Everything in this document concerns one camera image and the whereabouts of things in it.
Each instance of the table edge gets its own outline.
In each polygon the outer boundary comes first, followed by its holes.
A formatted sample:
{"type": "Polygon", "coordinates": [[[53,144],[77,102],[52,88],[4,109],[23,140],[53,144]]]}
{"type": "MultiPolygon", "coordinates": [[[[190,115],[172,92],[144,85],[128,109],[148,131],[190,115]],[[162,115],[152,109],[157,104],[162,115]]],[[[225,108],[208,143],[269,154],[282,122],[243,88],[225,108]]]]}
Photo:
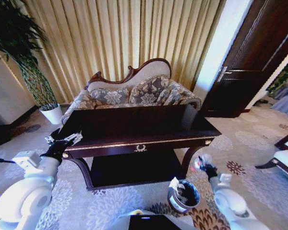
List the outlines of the table edge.
{"type": "Polygon", "coordinates": [[[130,145],[143,145],[143,144],[155,144],[155,143],[165,143],[165,142],[175,142],[175,141],[184,141],[184,140],[197,140],[197,139],[206,139],[206,138],[216,138],[216,136],[208,137],[197,137],[197,138],[183,138],[183,139],[171,139],[171,140],[157,140],[157,141],[146,141],[146,142],[135,142],[135,143],[124,143],[124,144],[112,144],[112,145],[99,145],[99,146],[85,146],[85,147],[67,147],[67,151],[72,150],[88,150],[88,149],[100,149],[100,148],[111,148],[111,147],[121,147],[121,146],[130,146],[130,145]]]}

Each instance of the wooden door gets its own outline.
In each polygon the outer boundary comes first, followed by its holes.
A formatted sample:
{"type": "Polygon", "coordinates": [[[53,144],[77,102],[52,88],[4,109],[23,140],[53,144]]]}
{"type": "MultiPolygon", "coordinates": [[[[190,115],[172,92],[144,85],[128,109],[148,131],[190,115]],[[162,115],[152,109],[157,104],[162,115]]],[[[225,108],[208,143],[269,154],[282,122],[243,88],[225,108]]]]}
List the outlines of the wooden door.
{"type": "Polygon", "coordinates": [[[202,106],[236,117],[288,54],[288,0],[254,0],[202,106]]]}

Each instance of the trash can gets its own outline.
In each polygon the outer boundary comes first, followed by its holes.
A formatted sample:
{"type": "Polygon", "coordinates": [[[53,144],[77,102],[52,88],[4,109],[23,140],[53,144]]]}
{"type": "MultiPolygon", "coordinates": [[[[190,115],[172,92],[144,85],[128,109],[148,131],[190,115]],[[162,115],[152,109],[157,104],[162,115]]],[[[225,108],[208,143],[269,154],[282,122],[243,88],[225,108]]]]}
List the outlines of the trash can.
{"type": "Polygon", "coordinates": [[[186,203],[182,203],[177,198],[177,192],[172,187],[168,188],[168,203],[174,211],[183,214],[200,203],[200,194],[197,188],[189,181],[179,180],[179,183],[185,187],[186,203]]]}

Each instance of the lower shelf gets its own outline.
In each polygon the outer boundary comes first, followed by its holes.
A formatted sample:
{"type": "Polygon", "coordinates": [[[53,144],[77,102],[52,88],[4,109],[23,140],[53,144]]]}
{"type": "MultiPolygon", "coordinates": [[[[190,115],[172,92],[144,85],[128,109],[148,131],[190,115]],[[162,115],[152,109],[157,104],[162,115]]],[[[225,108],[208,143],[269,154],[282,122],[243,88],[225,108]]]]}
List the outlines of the lower shelf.
{"type": "Polygon", "coordinates": [[[172,149],[94,157],[90,174],[94,190],[185,178],[172,149]]]}

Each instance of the beige curtain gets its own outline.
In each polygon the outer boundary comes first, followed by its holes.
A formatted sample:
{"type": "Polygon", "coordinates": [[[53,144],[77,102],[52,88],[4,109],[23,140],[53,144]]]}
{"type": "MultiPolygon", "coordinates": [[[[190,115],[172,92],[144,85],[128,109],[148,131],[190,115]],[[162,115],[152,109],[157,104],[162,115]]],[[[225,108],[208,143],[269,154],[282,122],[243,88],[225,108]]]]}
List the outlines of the beige curtain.
{"type": "Polygon", "coordinates": [[[225,0],[26,0],[23,10],[44,30],[37,54],[60,103],[98,71],[126,77],[128,66],[165,58],[172,79],[191,88],[209,33],[225,0]]]}

